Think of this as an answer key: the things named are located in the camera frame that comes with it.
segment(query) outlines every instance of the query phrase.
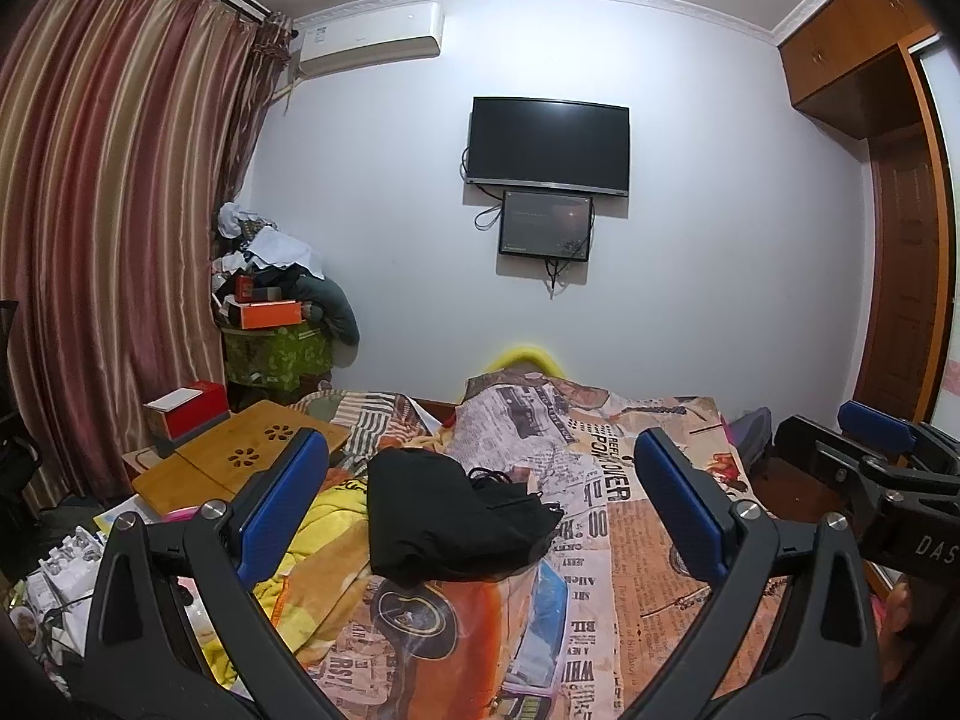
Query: red box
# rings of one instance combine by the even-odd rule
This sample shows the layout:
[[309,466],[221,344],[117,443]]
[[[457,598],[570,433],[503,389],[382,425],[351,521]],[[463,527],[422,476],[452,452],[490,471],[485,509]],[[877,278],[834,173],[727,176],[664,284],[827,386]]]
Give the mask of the red box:
[[175,398],[175,393],[179,391],[144,404],[147,425],[155,436],[176,440],[200,425],[229,412],[227,391],[222,384],[194,382],[181,389],[198,389],[200,394],[190,397],[189,400],[173,408],[164,408],[157,404],[162,404],[165,398]]
[[233,296],[238,303],[252,303],[253,279],[250,276],[237,276],[233,285]]

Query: wall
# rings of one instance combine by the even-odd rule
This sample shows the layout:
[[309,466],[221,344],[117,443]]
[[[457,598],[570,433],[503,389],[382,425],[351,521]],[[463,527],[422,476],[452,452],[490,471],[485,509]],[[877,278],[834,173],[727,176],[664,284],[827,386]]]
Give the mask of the wall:
[[[960,63],[943,43],[937,43],[920,54],[920,66],[926,74],[930,95],[940,120],[953,196],[956,199],[960,197]],[[956,240],[960,241],[960,215],[957,213],[954,213],[954,221],[958,225]],[[960,303],[956,300],[960,298],[960,278],[957,278],[954,290],[954,314],[947,348],[947,366],[930,424],[950,435],[960,437],[960,316],[957,314]]]
[[[457,400],[533,343],[623,395],[832,423],[861,313],[861,165],[790,108],[776,49],[622,2],[443,6],[442,56],[304,82],[257,149],[251,205],[314,245],[357,313],[335,383]],[[541,263],[473,227],[474,95],[632,109],[632,196],[597,202],[589,265],[552,301]]]
[[874,261],[877,258],[877,207],[874,194],[874,166],[870,161],[870,146],[866,140],[848,143],[851,153],[860,160],[863,184],[863,269],[860,278],[860,319],[853,335],[850,372],[847,374],[847,387],[843,400],[853,400],[856,380],[860,377],[860,365],[863,362],[864,348],[867,346],[867,330],[870,329],[870,307],[874,299]]

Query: air conditioner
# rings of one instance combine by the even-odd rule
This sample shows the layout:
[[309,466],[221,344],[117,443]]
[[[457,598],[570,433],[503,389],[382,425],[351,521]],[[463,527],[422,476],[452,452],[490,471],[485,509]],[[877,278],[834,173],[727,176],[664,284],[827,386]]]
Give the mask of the air conditioner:
[[438,2],[361,13],[304,30],[299,75],[439,56],[443,10]]

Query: small monitor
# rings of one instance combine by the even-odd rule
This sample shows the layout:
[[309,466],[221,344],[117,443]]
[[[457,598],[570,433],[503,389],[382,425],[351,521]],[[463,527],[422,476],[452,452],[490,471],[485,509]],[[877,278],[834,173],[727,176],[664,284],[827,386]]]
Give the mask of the small monitor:
[[508,191],[500,216],[500,253],[586,262],[592,214],[588,196]]

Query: screw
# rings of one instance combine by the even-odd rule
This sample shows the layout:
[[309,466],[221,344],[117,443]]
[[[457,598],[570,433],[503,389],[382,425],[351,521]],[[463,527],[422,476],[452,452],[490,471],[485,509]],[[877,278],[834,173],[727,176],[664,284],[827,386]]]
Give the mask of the screw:
[[117,528],[118,531],[128,531],[130,528],[133,528],[134,524],[136,524],[136,514],[133,512],[118,514],[117,519],[113,521],[113,526]]
[[740,501],[736,505],[736,513],[740,519],[758,519],[760,517],[760,504],[754,501]]
[[208,501],[200,507],[200,516],[203,519],[220,519],[227,510],[227,504],[217,498]]
[[839,512],[830,512],[827,515],[827,525],[829,525],[830,528],[833,528],[834,531],[846,531],[846,529],[850,526],[850,524],[847,522],[847,518],[844,517],[843,514],[839,514]]

